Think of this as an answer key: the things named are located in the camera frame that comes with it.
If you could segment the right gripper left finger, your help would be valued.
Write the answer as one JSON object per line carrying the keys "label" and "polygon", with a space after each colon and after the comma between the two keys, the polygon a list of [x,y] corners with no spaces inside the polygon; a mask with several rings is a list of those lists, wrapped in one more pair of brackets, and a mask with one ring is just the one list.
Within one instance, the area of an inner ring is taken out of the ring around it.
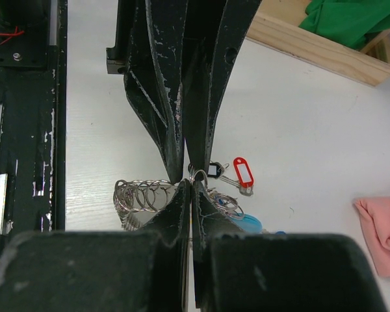
{"label": "right gripper left finger", "polygon": [[136,231],[25,232],[0,258],[0,311],[186,311],[190,183]]}

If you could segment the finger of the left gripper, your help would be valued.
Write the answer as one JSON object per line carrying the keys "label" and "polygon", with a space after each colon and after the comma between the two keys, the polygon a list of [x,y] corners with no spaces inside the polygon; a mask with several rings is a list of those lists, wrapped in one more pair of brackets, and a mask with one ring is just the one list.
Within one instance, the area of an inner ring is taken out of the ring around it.
{"label": "finger of the left gripper", "polygon": [[190,1],[183,50],[183,135],[191,165],[211,160],[218,112],[260,1]]}
{"label": "finger of the left gripper", "polygon": [[159,149],[168,178],[183,177],[185,1],[136,1],[123,78],[126,97]]}

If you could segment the black tagged key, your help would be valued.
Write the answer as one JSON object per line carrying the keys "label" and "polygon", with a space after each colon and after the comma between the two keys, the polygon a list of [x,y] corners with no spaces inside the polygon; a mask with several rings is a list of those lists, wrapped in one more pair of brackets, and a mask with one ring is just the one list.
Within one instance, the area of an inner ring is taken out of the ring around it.
{"label": "black tagged key", "polygon": [[219,162],[211,162],[207,171],[207,176],[218,179],[228,169],[229,163],[220,164]]}

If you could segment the red tagged key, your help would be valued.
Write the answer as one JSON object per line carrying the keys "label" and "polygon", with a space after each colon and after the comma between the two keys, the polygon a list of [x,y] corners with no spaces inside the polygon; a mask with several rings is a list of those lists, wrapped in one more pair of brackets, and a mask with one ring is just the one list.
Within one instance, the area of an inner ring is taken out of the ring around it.
{"label": "red tagged key", "polygon": [[233,160],[233,167],[237,175],[237,180],[230,179],[225,175],[221,175],[219,179],[236,187],[243,196],[252,196],[254,194],[254,177],[246,159],[236,157]]}

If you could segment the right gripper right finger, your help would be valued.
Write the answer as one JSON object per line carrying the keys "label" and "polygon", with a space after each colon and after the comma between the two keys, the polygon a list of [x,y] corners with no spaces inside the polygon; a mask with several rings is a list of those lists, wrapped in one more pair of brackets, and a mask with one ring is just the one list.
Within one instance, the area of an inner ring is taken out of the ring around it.
{"label": "right gripper right finger", "polygon": [[202,311],[385,311],[370,265],[337,234],[251,234],[193,182],[196,307]]}

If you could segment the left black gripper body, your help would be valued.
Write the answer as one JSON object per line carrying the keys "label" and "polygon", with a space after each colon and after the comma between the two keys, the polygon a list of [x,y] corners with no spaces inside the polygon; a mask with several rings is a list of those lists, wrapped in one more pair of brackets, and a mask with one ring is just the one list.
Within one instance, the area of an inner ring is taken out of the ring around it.
{"label": "left black gripper body", "polygon": [[137,3],[137,0],[118,0],[114,46],[106,48],[108,74],[117,75],[126,72]]}

